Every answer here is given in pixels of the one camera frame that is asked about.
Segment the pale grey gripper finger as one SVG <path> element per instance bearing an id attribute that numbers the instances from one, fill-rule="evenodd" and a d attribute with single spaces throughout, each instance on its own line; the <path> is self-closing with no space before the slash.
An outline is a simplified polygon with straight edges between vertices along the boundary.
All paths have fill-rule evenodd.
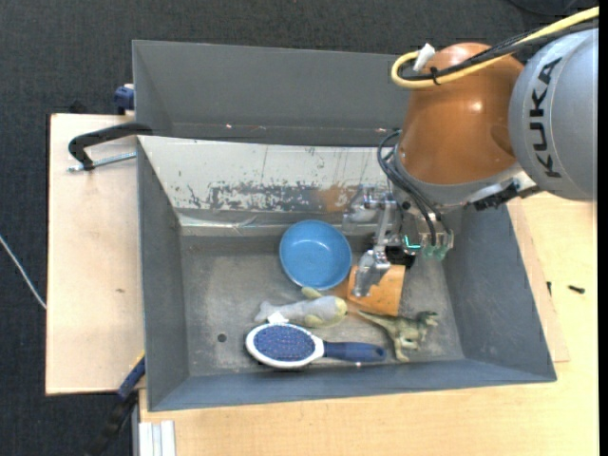
<path id="1" fill-rule="evenodd" d="M 374 251 L 367 251 L 358 261 L 352 294 L 363 297 L 369 294 L 375 268 Z"/>
<path id="2" fill-rule="evenodd" d="M 372 256 L 372 284 L 378 285 L 383 276 L 390 270 L 391 264 L 388 260 L 385 249 L 374 249 Z"/>

